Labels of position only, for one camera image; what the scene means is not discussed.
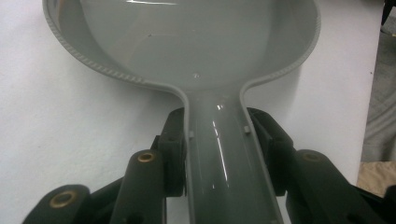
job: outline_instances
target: gray plastic spoon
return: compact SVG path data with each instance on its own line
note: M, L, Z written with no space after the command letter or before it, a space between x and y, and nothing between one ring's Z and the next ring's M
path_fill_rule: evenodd
M312 0L43 0L90 68L185 105L191 223L283 223L245 91L295 69L319 33Z

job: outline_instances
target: white surface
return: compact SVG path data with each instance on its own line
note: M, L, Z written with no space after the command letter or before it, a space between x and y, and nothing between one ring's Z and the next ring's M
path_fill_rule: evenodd
M355 184L382 2L318 5L313 54L292 75L249 91L247 105L273 115L296 148L324 153ZM21 223L61 185L95 191L121 177L129 157L182 106L79 63L50 32L39 0L3 0L0 27L0 223ZM168 223L186 223L184 203L170 204Z

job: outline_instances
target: white table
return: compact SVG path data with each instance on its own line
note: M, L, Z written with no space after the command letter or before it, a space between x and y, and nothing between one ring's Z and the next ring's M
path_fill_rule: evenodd
M246 101L270 113L297 149L324 153L355 184L382 2L318 6L322 28L310 58ZM1 1L0 27L0 223L21 223L61 185L95 191L123 176L129 157L149 148L182 107L173 95L99 75L70 56L40 0ZM170 200L169 209L168 223L188 223L186 199Z

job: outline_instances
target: glossy plastic surface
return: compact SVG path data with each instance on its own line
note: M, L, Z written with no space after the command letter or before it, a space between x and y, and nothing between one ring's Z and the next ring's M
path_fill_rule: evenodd
M191 223L282 223L246 89L300 65L311 0L44 0L53 33L92 69L185 103Z

